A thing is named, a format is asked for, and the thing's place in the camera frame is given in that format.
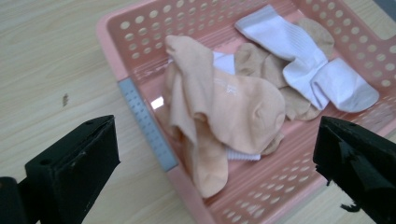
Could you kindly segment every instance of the basket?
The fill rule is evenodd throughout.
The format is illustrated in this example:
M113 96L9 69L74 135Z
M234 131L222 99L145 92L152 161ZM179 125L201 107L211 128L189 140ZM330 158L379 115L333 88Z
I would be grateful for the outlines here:
M321 115L380 135L396 127L396 36L378 38L341 0L148 0L104 16L97 35L117 80L131 79L155 118L151 102L161 97L168 60L164 38L189 35L233 53L247 42L234 23L268 4L289 21L308 17L322 24L335 39L336 56L380 92L380 100L361 113L328 105ZM277 152L260 161L230 161L228 183L212 198L201 199L181 161L166 173L199 223L275 222L325 184L312 162L319 120L285 122ZM177 143L168 141L178 155Z

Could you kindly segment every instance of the wooden table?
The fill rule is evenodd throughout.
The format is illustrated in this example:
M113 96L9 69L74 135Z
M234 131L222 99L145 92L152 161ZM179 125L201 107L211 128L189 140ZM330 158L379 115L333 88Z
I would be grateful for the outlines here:
M134 0L0 2L0 176L23 165L80 123L113 114L121 164L84 223L193 223L117 86L95 24ZM323 189L282 223L373 223L339 208L350 199Z

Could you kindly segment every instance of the cloth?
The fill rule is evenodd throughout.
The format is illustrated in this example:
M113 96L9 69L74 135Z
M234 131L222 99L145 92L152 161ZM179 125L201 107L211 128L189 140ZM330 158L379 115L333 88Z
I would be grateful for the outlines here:
M342 59L328 63L326 55L310 35L303 28L285 21L271 6L263 7L239 20L235 27L244 36L259 43L277 57L290 61L283 69L284 78L317 109L323 110L332 101L335 107L342 111L360 112L378 100L378 92L342 62ZM342 74L338 81L325 82L338 78L339 76L335 76L338 74ZM359 85L356 85L354 80L359 81ZM339 92L343 90L331 85L343 81L343 87L348 89L348 94Z
M234 56L238 76L261 77L279 88L285 100L288 119L310 120L318 116L320 111L283 78L282 70L286 61L250 43L242 44Z
M165 70L164 103L170 133L184 145L192 181L205 198L227 182L224 145L247 154L273 152L283 137L285 103L257 77L230 76L213 66L213 53L187 36L165 38L173 61Z

